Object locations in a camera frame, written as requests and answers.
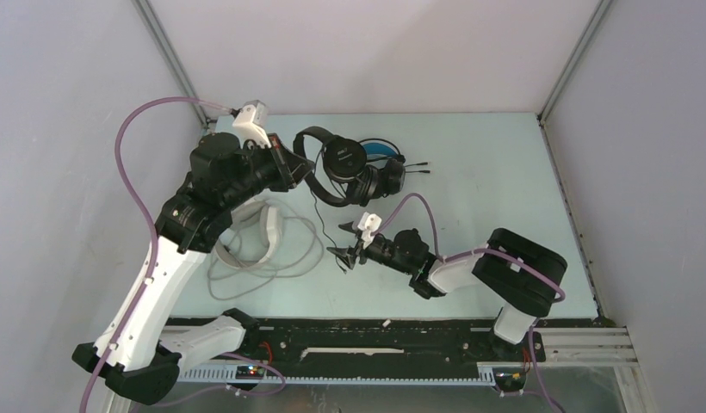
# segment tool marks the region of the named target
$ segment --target white wall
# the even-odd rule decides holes
[[[71,352],[106,327],[148,239],[115,134],[178,93],[128,0],[0,1],[0,411],[76,411],[89,375]],[[197,133],[181,104],[131,126],[126,165],[153,214]]]
[[[537,112],[598,0],[160,0],[203,96],[277,114]]]
[[[548,131],[658,411],[706,411],[706,0],[616,2]]]

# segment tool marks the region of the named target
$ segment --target red wire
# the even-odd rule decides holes
[[[530,371],[530,354],[528,353],[528,350],[523,348],[523,373],[527,373]]]
[[[272,347],[269,345],[268,342],[261,342],[259,344],[259,347],[264,347],[267,349],[267,353],[269,354],[269,361],[267,362],[267,364],[270,364],[274,359],[274,355],[272,354]]]

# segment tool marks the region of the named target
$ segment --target headphones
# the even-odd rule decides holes
[[[262,245],[267,248],[267,251],[255,261],[240,260],[229,251],[228,247],[231,247],[239,231],[256,223],[259,223]],[[280,213],[280,208],[263,200],[252,198],[232,212],[232,226],[229,229],[236,232],[231,241],[224,244],[219,239],[214,246],[214,253],[219,260],[228,267],[236,269],[260,267],[277,252],[282,240],[282,214]]]
[[[307,186],[324,203],[333,207],[348,205],[365,207],[369,201],[397,194],[404,187],[406,159],[394,149],[383,144],[366,144],[364,148],[364,145],[355,140],[334,135],[320,126],[310,126],[294,137],[293,151],[301,157],[307,157],[304,144],[306,136],[315,138],[323,144],[321,151],[325,174],[333,182],[347,184],[344,197],[341,198],[325,190],[314,173],[307,174],[305,176]],[[373,154],[381,154],[383,157],[368,159],[368,155]],[[368,164],[374,160],[384,159],[386,164],[383,168]]]

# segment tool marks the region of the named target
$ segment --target wire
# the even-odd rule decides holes
[[[313,175],[315,175],[315,172],[318,171],[318,161],[320,160],[320,155],[322,155],[324,149],[325,149],[324,146],[321,147],[320,150],[318,151],[318,156],[315,157],[315,165],[313,166],[313,172],[311,172],[311,174],[313,174]],[[315,196],[315,193],[313,192],[313,190],[311,188],[310,188],[310,195],[313,197],[313,207],[315,208],[315,213],[318,215],[318,218],[320,219],[320,224],[322,225],[323,235],[326,238],[328,238],[328,240],[332,243],[332,245],[335,248],[337,248],[338,243],[336,243],[335,240],[332,239],[327,234],[327,232],[325,232],[325,220],[323,219],[323,216],[320,215],[320,210],[318,209],[318,197]],[[340,258],[338,258],[338,256],[335,257],[335,265],[337,265],[338,268],[340,268],[340,270],[343,271],[344,274],[346,274],[348,272],[348,270],[346,270],[345,267],[343,265],[341,265]]]
[[[530,265],[526,264],[525,262],[520,262],[516,258],[513,258],[512,256],[509,256],[502,251],[493,250],[490,248],[476,248],[471,251],[464,251],[459,254],[454,254],[453,256],[445,257],[444,262],[446,262],[446,263],[457,262],[457,261],[468,259],[470,256],[474,256],[477,254],[489,254],[491,256],[496,256],[498,258],[502,258],[502,259],[506,260],[507,262],[515,264],[518,267],[524,269],[527,273],[533,275],[540,282],[551,287],[551,289],[553,289],[554,291],[556,291],[559,294],[559,296],[554,299],[555,303],[560,303],[561,301],[566,299],[566,293],[564,293],[563,289],[561,289],[561,287],[559,287],[558,284],[551,281],[547,276],[541,274],[541,272],[538,271],[537,269],[531,267]]]
[[[253,396],[253,397],[259,397],[259,396],[271,396],[273,394],[277,394],[280,391],[282,391],[286,386],[287,386],[287,379],[284,377],[284,374],[280,373],[279,370],[276,368],[270,366],[269,364],[265,364],[256,360],[252,360],[249,358],[244,357],[243,355],[239,354],[234,354],[234,353],[222,353],[221,355],[225,357],[231,357],[233,359],[243,361],[245,363],[252,364],[253,366],[261,367],[268,372],[272,372],[275,376],[280,378],[280,381],[282,382],[278,387],[275,389],[269,390],[269,391],[247,391],[247,390],[241,390],[236,387],[233,387],[231,385],[212,385],[209,387],[204,387],[203,389],[200,389],[199,391],[195,391],[188,396],[184,396],[182,398],[179,398],[177,400],[173,400],[171,402],[162,402],[162,403],[155,403],[154,405],[150,407],[171,407],[171,406],[176,406],[181,403],[188,402],[192,398],[196,398],[200,396],[201,394],[208,393],[210,391],[218,391],[218,390],[226,390],[226,391],[234,391],[235,394],[244,394],[246,396]],[[130,413],[137,413],[137,411],[140,409],[140,404],[136,404],[135,407],[131,410]]]
[[[150,232],[150,239],[151,239],[150,258],[148,259],[148,266],[146,269],[145,276],[143,277],[144,279],[149,279],[152,277],[152,272],[155,269],[156,262],[158,261],[158,232],[155,229],[155,224],[153,222],[152,216],[151,216],[150,212],[148,211],[145,203],[143,203],[143,200],[140,198],[137,191],[135,191],[133,184],[130,182],[130,178],[127,177],[127,172],[125,171],[125,165],[122,162],[122,155],[121,155],[120,148],[122,145],[122,139],[125,137],[125,131],[127,130],[127,127],[130,126],[130,122],[132,122],[136,117],[138,117],[138,115],[145,112],[149,108],[153,108],[157,105],[162,105],[164,103],[171,103],[171,102],[195,103],[195,104],[202,105],[202,106],[208,106],[210,108],[216,108],[216,109],[228,112],[230,114],[234,113],[234,109],[227,108],[226,106],[220,105],[218,103],[207,102],[207,101],[203,101],[201,99],[197,99],[194,97],[172,96],[172,97],[164,97],[162,99],[156,99],[154,101],[148,102],[148,103],[140,106],[139,108],[135,109],[130,115],[128,115],[127,118],[125,118],[125,120],[122,122],[122,125],[120,126],[120,130],[117,132],[117,136],[115,137],[115,162],[117,163],[117,171],[120,173],[120,179],[122,179],[122,183],[125,184],[125,188],[127,189],[127,192],[130,194],[130,197],[133,198],[135,205],[138,206],[138,209],[142,213],[143,218],[145,219],[145,222],[147,224],[148,231]],[[145,284],[145,282],[141,282],[139,284],[138,290],[135,292],[134,296],[131,298],[130,304],[127,306],[125,313],[122,314],[122,317],[120,318],[120,322],[117,324],[117,327],[115,328],[115,332],[109,338],[107,347],[102,352],[102,355],[100,356],[99,361],[97,361],[97,364],[95,365],[95,368],[92,371],[90,379],[87,381],[86,387],[84,387],[84,394],[82,395],[82,401],[79,404],[79,412],[80,413],[85,413],[87,411],[87,405],[90,402],[90,395],[92,393],[92,388],[95,386],[95,383],[97,382],[97,377],[99,377],[100,371],[104,367],[104,364],[107,361],[109,354],[112,352],[112,350],[110,348],[113,347],[112,344],[117,343],[117,339],[120,337],[120,334],[125,329],[125,326],[127,325],[127,321],[130,319],[130,316],[133,315],[133,311],[135,310],[135,307],[138,306],[140,298],[143,296],[143,293],[145,292],[146,288],[147,288],[147,285]]]
[[[528,329],[528,347],[530,348],[530,360],[533,363],[533,371],[536,372],[536,378],[538,379],[538,385],[541,387],[541,396],[546,399],[551,410],[556,413],[566,413],[566,410],[558,402],[548,395],[546,390],[546,385],[543,383],[543,377],[541,376],[541,369],[538,367],[538,361],[536,359],[536,346],[533,343],[533,326],[531,325]]]
[[[343,185],[341,185],[339,182],[334,182],[330,177],[328,177],[328,180],[331,182],[331,186],[333,189],[335,189],[335,192],[337,192],[341,198],[345,198],[345,194],[343,193]]]
[[[530,372],[530,354],[523,348],[523,374]]]
[[[396,157],[374,157],[373,159],[366,159],[366,163],[386,161],[388,159],[396,159]]]
[[[207,270],[207,272],[206,272],[206,285],[207,285],[207,289],[208,289],[208,294],[211,296],[211,298],[213,298],[213,299],[215,299],[215,300],[217,300],[217,301],[229,301],[229,300],[232,300],[232,299],[238,299],[238,298],[240,298],[240,297],[245,296],[246,294],[253,293],[253,292],[255,292],[256,290],[258,290],[258,289],[260,289],[260,288],[262,288],[262,287],[268,285],[270,282],[272,282],[272,280],[274,280],[274,279],[276,279],[276,278],[297,278],[297,277],[301,277],[301,276],[303,276],[303,275],[309,273],[310,271],[312,271],[313,268],[317,267],[318,264],[320,264],[320,262],[321,262],[322,259],[323,259],[323,255],[325,254],[325,247],[323,246],[322,241],[320,241],[320,238],[318,237],[318,234],[317,234],[317,231],[316,231],[316,228],[315,228],[315,225],[313,224],[313,222],[312,222],[311,220],[307,219],[307,218],[303,218],[303,217],[299,217],[299,216],[285,217],[285,218],[286,218],[286,219],[298,219],[298,220],[301,221],[303,224],[305,224],[305,226],[307,227],[307,229],[310,230],[310,233],[313,235],[313,240],[312,240],[312,242],[310,243],[310,246],[307,247],[307,251],[305,251],[305,254],[303,254],[300,258],[298,258],[297,261],[292,262],[292,263],[290,263],[290,264],[284,264],[284,265],[282,265],[282,266],[280,266],[280,267],[271,266],[269,262],[266,262],[266,263],[265,263],[265,266],[268,267],[268,268],[260,268],[260,269],[258,270],[258,271],[272,271],[272,272],[273,272],[272,274],[259,274],[258,271],[257,271],[257,272],[255,272],[255,271],[249,271],[248,268],[251,268],[251,267],[252,267],[252,266],[249,266],[249,267],[246,267],[246,268],[239,268],[239,269],[234,268],[234,269],[233,269],[233,272],[231,272],[231,273],[229,273],[229,274],[225,274],[225,275],[222,275],[222,276],[220,276],[220,277],[213,277],[213,276],[211,275],[211,272],[212,272],[212,270],[214,269],[215,264],[218,263],[218,262],[222,262],[221,260],[216,260],[215,262],[212,262],[212,263],[208,266],[208,270]],[[318,258],[315,260],[315,263],[314,263],[310,268],[306,269],[305,271],[301,271],[301,272],[299,272],[298,274],[279,275],[279,271],[283,271],[283,270],[285,270],[285,269],[292,268],[292,267],[296,266],[297,264],[299,264],[300,262],[302,262],[302,260],[304,260],[306,257],[308,257],[308,256],[312,253],[313,247],[314,247],[316,244],[320,246],[320,254],[318,255]],[[264,282],[262,282],[261,284],[259,284],[259,285],[256,286],[256,287],[250,288],[249,290],[246,290],[246,291],[244,291],[243,293],[234,294],[234,295],[231,296],[231,297],[220,297],[220,296],[216,295],[216,293],[214,293],[214,289],[213,289],[213,286],[212,286],[212,281],[225,280],[225,279],[228,279],[228,278],[233,277],[233,276],[236,275],[236,274],[242,274],[242,273],[254,275],[254,276],[259,277],[259,278],[267,278],[267,280],[265,280]]]
[[[422,204],[424,204],[424,208],[426,209],[426,213],[429,214],[429,221],[431,222],[431,234],[434,237],[434,255],[436,255],[437,258],[441,259],[441,256],[439,255],[439,238],[437,236],[437,224],[434,222],[434,214],[431,213],[431,208],[429,207],[429,203],[426,201],[426,199],[421,194],[418,194],[416,192],[412,192],[405,196],[404,199],[402,199],[401,202],[399,202],[399,204],[396,206],[396,209],[394,209],[391,215],[386,219],[386,221],[381,224],[378,231],[375,231],[373,235],[376,235],[385,230],[386,227],[391,224],[393,219],[396,218],[396,215],[399,214],[399,211],[401,211],[401,208],[404,206],[404,204],[406,204],[406,202],[412,197],[421,200]]]
[[[261,342],[259,344],[259,347],[264,347],[267,349],[267,354],[269,354],[269,361],[267,364],[272,364],[272,361],[275,359],[275,356],[272,354],[272,347],[269,345],[268,342]]]
[[[249,266],[245,266],[243,260],[239,259],[237,256],[235,256],[235,255],[233,254],[233,252],[231,252],[230,250],[228,250],[228,251],[229,251],[229,254],[230,254],[235,260],[237,260],[237,262],[241,265],[241,267],[239,267],[239,268],[229,267],[232,272],[227,273],[227,274],[222,275],[222,276],[216,276],[216,277],[214,277],[214,276],[211,275],[211,270],[213,269],[213,266],[215,266],[215,264],[217,264],[217,263],[221,263],[221,264],[225,264],[225,265],[226,265],[225,262],[223,262],[223,261],[221,261],[221,260],[219,260],[219,259],[217,258],[217,260],[216,260],[215,262],[213,262],[213,263],[209,266],[208,271],[207,271],[207,277],[208,277],[210,280],[212,280],[212,281],[216,281],[216,280],[225,280],[225,279],[227,279],[227,278],[231,278],[231,277],[233,277],[233,276],[236,275],[236,274],[246,273],[246,274],[255,275],[255,276],[259,277],[259,278],[269,278],[270,275],[259,274],[259,271],[282,271],[282,270],[285,270],[285,269],[290,269],[290,268],[296,266],[297,264],[299,264],[300,262],[302,262],[302,260],[304,260],[306,257],[308,257],[308,256],[310,255],[310,253],[313,252],[313,247],[314,247],[315,245],[319,245],[321,251],[325,249],[325,248],[323,247],[322,241],[320,240],[320,237],[318,237],[317,228],[315,228],[315,224],[313,224],[313,222],[312,222],[310,219],[307,219],[307,218],[304,218],[304,217],[300,217],[300,216],[296,216],[296,215],[295,215],[295,216],[292,216],[292,217],[283,217],[283,218],[284,218],[284,219],[291,219],[291,220],[299,220],[300,222],[302,222],[302,223],[305,225],[305,227],[306,227],[306,228],[310,231],[310,233],[313,235],[313,240],[312,240],[312,242],[311,242],[310,245],[307,247],[307,250],[305,251],[305,253],[304,253],[300,258],[298,258],[297,261],[291,262],[291,263],[289,263],[289,264],[282,264],[281,266],[272,265],[271,262],[269,262],[269,261],[262,263],[262,265],[260,265],[260,266],[257,266],[256,263],[255,263],[255,264],[251,264],[251,265],[249,265]],[[233,241],[234,241],[235,239],[237,239],[237,235],[236,235],[236,234],[234,235],[234,237],[232,238],[232,241],[231,241],[229,244],[233,243]],[[305,274],[309,273],[310,271],[312,271],[313,268],[315,268],[315,266],[317,266],[319,262],[320,262],[320,259],[318,259],[318,260],[315,262],[315,264],[314,264],[310,269],[308,269],[308,270],[306,270],[306,271],[304,271],[304,272],[301,272],[301,273],[299,273],[299,274],[294,274],[294,275],[279,275],[279,274],[278,274],[278,275],[276,276],[276,278],[297,278],[297,277],[301,277],[302,275],[305,275]]]
[[[543,398],[543,395],[539,393],[538,391],[532,391],[532,390],[521,390],[521,391],[502,391],[500,390],[500,386],[495,384],[493,387],[493,390],[495,390],[500,397],[502,398],[512,398],[512,397],[521,397],[521,396],[538,396],[539,398]],[[563,408],[563,406],[558,403],[554,398],[550,398],[550,402],[553,403],[557,408],[560,409],[560,411],[555,410],[557,413],[566,413],[566,409]]]
[[[323,216],[320,215],[320,210],[318,209],[318,197],[315,196],[315,194],[313,193],[313,191],[312,191],[311,189],[310,189],[310,195],[313,196],[313,206],[314,206],[314,208],[315,208],[315,213],[318,214],[318,218],[320,218],[320,224],[322,224],[322,226],[323,226],[323,228],[322,228],[322,230],[323,230],[323,235],[324,235],[326,238],[328,238],[328,240],[330,240],[330,242],[333,244],[333,246],[334,246],[335,248],[337,248],[337,247],[338,247],[338,244],[335,242],[335,240],[333,240],[333,239],[325,232],[325,220],[323,219]],[[346,269],[344,268],[344,266],[340,263],[340,258],[338,258],[338,256],[335,257],[335,264],[338,266],[338,268],[340,268],[341,271],[343,271],[344,274],[348,272],[348,270],[346,270]]]

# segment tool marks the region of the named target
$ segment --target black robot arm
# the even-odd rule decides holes
[[[356,266],[356,260],[362,265],[371,260],[410,275],[412,278],[409,281],[409,287],[425,299],[444,295],[427,282],[437,257],[429,252],[429,245],[422,241],[416,228],[400,231],[393,240],[384,237],[383,234],[376,234],[368,247],[364,247],[361,232],[356,230],[353,222],[341,224],[338,228],[356,234],[356,244],[352,247],[328,247],[328,251],[348,269]]]
[[[232,224],[231,211],[268,188],[287,192],[313,170],[314,163],[295,155],[275,134],[270,148],[247,141],[242,148],[231,133],[204,136],[191,152],[191,171],[167,200],[156,221],[158,235],[186,250],[211,252]]]

